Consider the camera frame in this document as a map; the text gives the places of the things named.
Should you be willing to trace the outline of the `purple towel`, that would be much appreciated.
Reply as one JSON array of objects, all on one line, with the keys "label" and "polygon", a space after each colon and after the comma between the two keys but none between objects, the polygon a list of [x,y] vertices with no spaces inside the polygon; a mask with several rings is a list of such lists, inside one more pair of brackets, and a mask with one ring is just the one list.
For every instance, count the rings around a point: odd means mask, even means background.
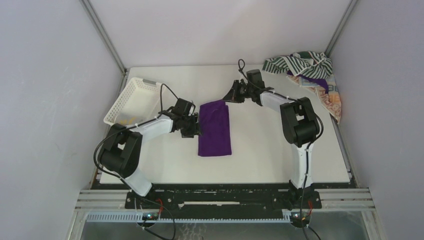
[{"label": "purple towel", "polygon": [[222,100],[200,106],[198,156],[223,157],[232,154],[229,107]]}]

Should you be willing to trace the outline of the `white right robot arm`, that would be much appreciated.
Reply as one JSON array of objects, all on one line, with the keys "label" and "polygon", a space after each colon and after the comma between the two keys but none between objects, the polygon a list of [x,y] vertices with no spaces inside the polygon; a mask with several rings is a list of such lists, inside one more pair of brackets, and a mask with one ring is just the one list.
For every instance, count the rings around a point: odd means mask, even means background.
[{"label": "white right robot arm", "polygon": [[289,194],[289,203],[295,208],[302,208],[309,201],[309,195],[303,189],[313,183],[312,148],[324,132],[322,120],[315,113],[309,98],[292,98],[276,92],[272,87],[265,87],[258,69],[246,73],[242,69],[238,71],[241,79],[233,81],[231,89],[222,100],[243,103],[245,99],[251,99],[257,105],[280,114],[283,135],[293,149],[289,183],[296,190]]}]

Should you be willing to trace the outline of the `white plastic basket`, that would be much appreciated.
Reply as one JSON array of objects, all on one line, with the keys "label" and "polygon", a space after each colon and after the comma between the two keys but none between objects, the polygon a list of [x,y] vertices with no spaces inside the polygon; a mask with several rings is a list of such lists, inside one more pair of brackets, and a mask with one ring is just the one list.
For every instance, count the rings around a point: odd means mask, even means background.
[{"label": "white plastic basket", "polygon": [[165,99],[167,94],[168,90],[160,82],[133,77],[119,94],[103,122],[112,126],[116,124],[117,116],[122,115],[136,117],[135,123],[153,119],[161,111],[160,98]]}]

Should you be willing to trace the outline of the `yellow grey patterned towel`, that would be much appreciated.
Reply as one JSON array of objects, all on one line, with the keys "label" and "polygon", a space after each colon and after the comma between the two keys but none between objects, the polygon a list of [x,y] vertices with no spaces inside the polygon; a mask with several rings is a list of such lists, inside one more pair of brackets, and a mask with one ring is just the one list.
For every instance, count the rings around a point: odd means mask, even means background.
[{"label": "yellow grey patterned towel", "polygon": [[119,115],[116,117],[115,122],[117,124],[123,125],[123,126],[129,126],[134,124],[137,121],[136,117],[133,116],[127,116],[127,115]]}]

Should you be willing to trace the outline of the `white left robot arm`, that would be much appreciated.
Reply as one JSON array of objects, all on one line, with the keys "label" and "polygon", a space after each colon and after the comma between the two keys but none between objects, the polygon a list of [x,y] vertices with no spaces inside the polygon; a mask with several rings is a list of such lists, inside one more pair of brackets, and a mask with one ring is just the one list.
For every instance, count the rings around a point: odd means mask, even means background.
[{"label": "white left robot arm", "polygon": [[161,135],[179,131],[182,138],[201,134],[199,114],[193,102],[178,98],[175,105],[162,110],[153,119],[124,126],[115,123],[93,154],[96,167],[121,180],[137,194],[137,202],[149,209],[157,196],[150,191],[153,184],[139,168],[142,145]]}]

